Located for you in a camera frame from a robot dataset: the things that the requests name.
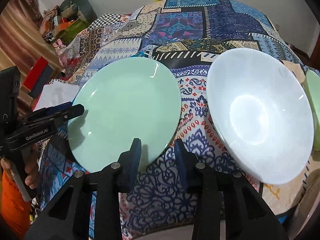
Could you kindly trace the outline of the orange left sleeve forearm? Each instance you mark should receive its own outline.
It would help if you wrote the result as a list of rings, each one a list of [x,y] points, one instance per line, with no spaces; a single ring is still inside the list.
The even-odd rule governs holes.
[[[31,203],[25,202],[16,184],[6,173],[2,176],[1,238],[24,239],[30,227]]]

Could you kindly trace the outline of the person's left hand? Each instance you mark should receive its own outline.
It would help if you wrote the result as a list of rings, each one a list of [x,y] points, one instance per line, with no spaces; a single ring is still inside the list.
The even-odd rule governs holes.
[[[31,189],[35,189],[39,183],[39,165],[37,163],[38,158],[38,145],[33,144],[30,147],[30,155],[25,162],[25,172],[28,174],[25,179],[25,184]],[[7,158],[2,158],[1,167],[3,168],[3,171],[7,177],[13,181],[14,179],[12,177],[13,172],[11,171],[11,161]]]

